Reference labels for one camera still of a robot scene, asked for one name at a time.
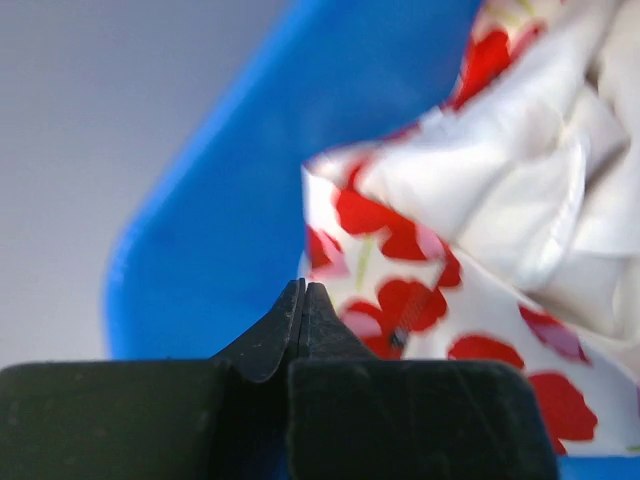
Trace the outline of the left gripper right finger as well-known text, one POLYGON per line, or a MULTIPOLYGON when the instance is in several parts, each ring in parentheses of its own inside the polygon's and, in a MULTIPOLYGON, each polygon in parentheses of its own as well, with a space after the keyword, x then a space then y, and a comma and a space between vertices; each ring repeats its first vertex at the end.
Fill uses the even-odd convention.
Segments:
POLYGON ((301 359, 375 359, 336 314, 324 285, 307 286, 299 332, 301 359))

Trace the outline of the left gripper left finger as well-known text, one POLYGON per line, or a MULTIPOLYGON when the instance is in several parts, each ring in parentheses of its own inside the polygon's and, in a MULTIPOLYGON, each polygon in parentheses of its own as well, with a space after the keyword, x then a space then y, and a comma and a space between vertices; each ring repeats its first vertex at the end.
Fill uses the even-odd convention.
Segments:
POLYGON ((263 383, 298 356, 306 283, 290 281, 271 309, 213 356, 226 361, 246 380, 263 383))

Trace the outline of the red poppy floral skirt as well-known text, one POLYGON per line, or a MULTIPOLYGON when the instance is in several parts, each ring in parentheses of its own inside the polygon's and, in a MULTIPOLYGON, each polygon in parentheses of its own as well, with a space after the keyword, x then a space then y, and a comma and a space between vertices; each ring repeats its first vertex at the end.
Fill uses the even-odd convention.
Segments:
POLYGON ((485 2, 445 104, 302 180, 301 274, 375 354, 508 363, 558 454, 638 454, 637 2, 485 2))

